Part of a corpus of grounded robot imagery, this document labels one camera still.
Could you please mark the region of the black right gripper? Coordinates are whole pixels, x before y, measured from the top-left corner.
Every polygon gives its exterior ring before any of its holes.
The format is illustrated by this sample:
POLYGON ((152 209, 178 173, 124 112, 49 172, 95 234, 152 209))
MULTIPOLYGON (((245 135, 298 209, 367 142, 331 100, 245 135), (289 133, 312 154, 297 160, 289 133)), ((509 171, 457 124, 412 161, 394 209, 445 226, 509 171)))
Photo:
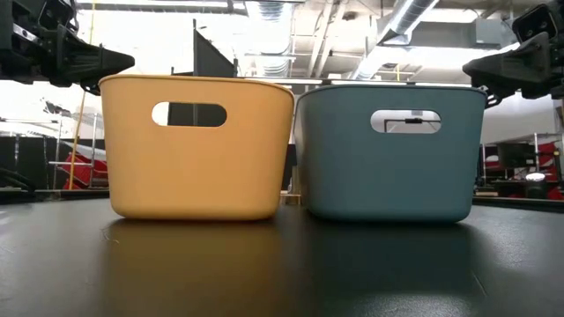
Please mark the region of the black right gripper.
POLYGON ((471 85, 487 94, 486 108, 520 91, 525 99, 564 98, 564 37, 539 33, 518 48, 466 63, 471 85))

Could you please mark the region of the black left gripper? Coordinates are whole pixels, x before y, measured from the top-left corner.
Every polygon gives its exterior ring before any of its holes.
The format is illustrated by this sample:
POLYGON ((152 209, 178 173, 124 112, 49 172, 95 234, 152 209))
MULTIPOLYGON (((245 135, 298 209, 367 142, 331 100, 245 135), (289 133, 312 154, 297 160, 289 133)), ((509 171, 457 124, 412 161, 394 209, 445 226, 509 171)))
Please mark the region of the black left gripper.
POLYGON ((99 82, 135 65, 131 55, 56 30, 56 0, 0 0, 0 79, 79 85, 100 95, 99 82))

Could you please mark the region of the red background equipment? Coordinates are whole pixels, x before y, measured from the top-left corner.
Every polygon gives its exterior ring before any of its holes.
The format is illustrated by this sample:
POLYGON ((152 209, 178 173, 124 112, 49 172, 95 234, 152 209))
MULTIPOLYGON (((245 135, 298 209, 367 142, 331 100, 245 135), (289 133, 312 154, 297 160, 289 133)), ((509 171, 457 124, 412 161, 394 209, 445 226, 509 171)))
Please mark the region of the red background equipment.
POLYGON ((564 169, 553 143, 505 142, 479 150, 478 191, 499 197, 564 201, 564 169))
POLYGON ((69 154, 58 168, 67 174, 63 189, 88 189, 108 187, 108 166, 105 160, 90 158, 76 153, 74 169, 71 173, 71 159, 69 154))

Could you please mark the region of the black partition panel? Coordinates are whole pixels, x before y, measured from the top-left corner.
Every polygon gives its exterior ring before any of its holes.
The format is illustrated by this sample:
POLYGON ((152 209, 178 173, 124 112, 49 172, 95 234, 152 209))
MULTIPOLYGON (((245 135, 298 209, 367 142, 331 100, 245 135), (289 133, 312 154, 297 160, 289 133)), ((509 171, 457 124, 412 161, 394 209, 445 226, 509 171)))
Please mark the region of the black partition panel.
MULTIPOLYGON (((227 59, 198 30, 193 20, 193 66, 191 72, 175 72, 184 77, 237 77, 238 61, 227 59)), ((168 126, 219 127, 226 121, 226 110, 213 104, 170 102, 167 110, 168 126)))

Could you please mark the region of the yellow plastic bin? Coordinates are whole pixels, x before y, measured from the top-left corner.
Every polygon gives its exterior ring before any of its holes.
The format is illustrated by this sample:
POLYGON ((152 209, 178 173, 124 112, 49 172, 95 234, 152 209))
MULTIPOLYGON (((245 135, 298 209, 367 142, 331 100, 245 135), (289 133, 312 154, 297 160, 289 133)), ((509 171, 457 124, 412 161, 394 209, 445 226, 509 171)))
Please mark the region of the yellow plastic bin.
POLYGON ((113 75, 100 81, 110 202, 122 217, 256 220, 279 203, 293 93, 240 78, 113 75), (219 105, 218 127, 161 126, 161 102, 219 105))

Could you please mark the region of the blue plastic bin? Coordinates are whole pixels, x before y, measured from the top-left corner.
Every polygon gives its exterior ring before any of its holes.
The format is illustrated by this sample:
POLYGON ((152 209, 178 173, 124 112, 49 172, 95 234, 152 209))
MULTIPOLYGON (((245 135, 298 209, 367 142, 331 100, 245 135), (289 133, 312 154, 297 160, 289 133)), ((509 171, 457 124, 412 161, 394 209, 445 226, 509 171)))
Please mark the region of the blue plastic bin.
POLYGON ((470 87, 331 85, 296 101, 301 203, 318 217, 457 222, 471 210, 486 94, 470 87), (432 111, 430 134, 381 133, 377 111, 432 111))

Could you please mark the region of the black table mat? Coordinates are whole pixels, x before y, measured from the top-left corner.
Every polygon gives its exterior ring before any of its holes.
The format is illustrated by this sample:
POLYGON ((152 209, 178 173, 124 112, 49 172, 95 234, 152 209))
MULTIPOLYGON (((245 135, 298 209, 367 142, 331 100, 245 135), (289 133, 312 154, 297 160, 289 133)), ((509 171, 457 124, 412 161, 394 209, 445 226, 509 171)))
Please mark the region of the black table mat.
POLYGON ((453 225, 118 217, 0 207, 0 317, 564 317, 564 215, 453 225))

